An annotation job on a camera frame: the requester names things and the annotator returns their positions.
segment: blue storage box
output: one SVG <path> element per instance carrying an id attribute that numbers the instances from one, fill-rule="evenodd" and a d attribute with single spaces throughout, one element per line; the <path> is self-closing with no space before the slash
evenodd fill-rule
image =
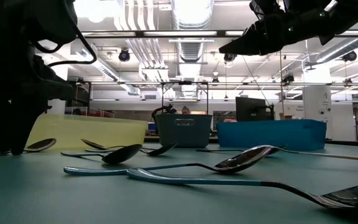
<path id="1" fill-rule="evenodd" d="M 223 147 L 283 146 L 294 151 L 322 149 L 327 124 L 311 119 L 218 123 L 219 145 Z"/>

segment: table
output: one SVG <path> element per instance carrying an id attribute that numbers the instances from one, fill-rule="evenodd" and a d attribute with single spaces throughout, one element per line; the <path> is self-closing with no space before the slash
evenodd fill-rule
<path id="1" fill-rule="evenodd" d="M 146 144 L 158 147 L 157 144 Z M 208 149 L 217 149 L 212 144 Z M 316 152 L 358 156 L 358 147 L 327 145 Z M 137 154 L 119 166 L 58 151 L 0 157 L 0 223 L 355 223 L 280 189 L 163 185 L 126 176 L 70 177 L 64 166 L 123 169 L 186 162 L 215 165 L 236 152 L 173 149 L 159 157 Z M 325 194 L 358 185 L 358 161 L 279 152 L 236 175 L 199 167 L 155 171 L 180 177 L 274 180 Z"/>

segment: metal spoon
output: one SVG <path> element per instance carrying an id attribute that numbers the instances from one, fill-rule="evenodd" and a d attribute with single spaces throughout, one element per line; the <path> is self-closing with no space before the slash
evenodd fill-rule
<path id="1" fill-rule="evenodd" d="M 299 195 L 324 208 L 358 211 L 358 186 L 344 190 L 338 190 L 329 194 L 313 195 L 291 185 L 273 181 L 168 177 L 153 172 L 148 172 L 140 168 L 129 169 L 127 171 L 127 175 L 133 179 L 143 180 L 147 182 L 155 182 L 160 184 L 208 184 L 274 187 Z"/>
<path id="2" fill-rule="evenodd" d="M 56 144 L 56 139 L 54 139 L 54 138 L 44 139 L 42 141 L 39 141 L 39 142 L 36 142 L 34 144 L 27 146 L 27 148 L 24 149 L 24 152 L 41 152 L 46 149 L 49 149 L 50 147 L 52 147 L 55 144 Z M 9 153 L 11 153 L 11 152 L 9 152 L 9 151 L 8 152 L 0 152 L 0 156 L 6 155 Z"/>
<path id="3" fill-rule="evenodd" d="M 325 154 L 325 153 L 312 153 L 312 152 L 298 152 L 298 151 L 290 151 L 286 149 L 282 149 L 280 147 L 271 146 L 272 150 L 270 151 L 269 155 L 275 154 L 276 152 L 283 151 L 292 154 L 301 154 L 307 156 L 321 156 L 321 157 L 331 157 L 331 158 L 338 158 L 338 159 L 352 159 L 358 160 L 357 156 L 341 156 L 341 155 L 334 155 L 334 154 Z M 198 149 L 198 152 L 225 152 L 226 150 L 206 150 L 206 149 Z"/>
<path id="4" fill-rule="evenodd" d="M 114 152 L 111 152 L 107 155 L 102 153 L 77 153 L 77 152 L 61 152 L 64 156 L 77 157 L 82 158 L 83 156 L 100 156 L 102 157 L 102 161 L 108 164 L 118 164 L 120 162 L 124 162 L 131 157 L 133 157 L 139 150 L 142 148 L 142 145 L 135 144 L 131 146 L 126 146 L 120 148 Z"/>
<path id="5" fill-rule="evenodd" d="M 198 166 L 205 169 L 209 169 L 215 172 L 222 174 L 233 174 L 235 172 L 242 171 L 248 167 L 253 166 L 259 160 L 263 159 L 272 149 L 272 146 L 257 146 L 251 149 L 248 149 L 246 152 L 234 156 L 230 159 L 216 164 L 214 167 L 209 167 L 204 164 L 199 163 L 189 163 L 189 164 L 177 164 L 169 166 L 156 166 L 156 167 L 145 167 L 145 170 L 159 170 L 159 169 L 170 169 L 177 167 L 189 167 L 189 166 Z M 71 175 L 124 175 L 126 169 L 124 170 L 105 170 L 105 169 L 87 169 L 80 167 L 65 167 L 64 172 Z"/>
<path id="6" fill-rule="evenodd" d="M 149 155 L 149 156 L 158 156 L 158 155 L 161 155 L 163 154 L 164 152 L 167 152 L 168 150 L 171 150 L 173 149 L 175 146 L 177 146 L 178 143 L 172 143 L 172 144 L 169 144 L 167 146 L 162 146 L 161 148 L 159 149 L 150 149 L 150 148 L 144 148 L 142 147 L 142 149 L 140 150 L 141 152 Z M 98 150 L 98 149 L 85 149 L 85 151 L 87 152 L 102 152 L 102 153 L 107 153 L 107 152 L 115 152 L 116 150 L 112 150 L 112 149 L 107 149 L 107 150 Z"/>

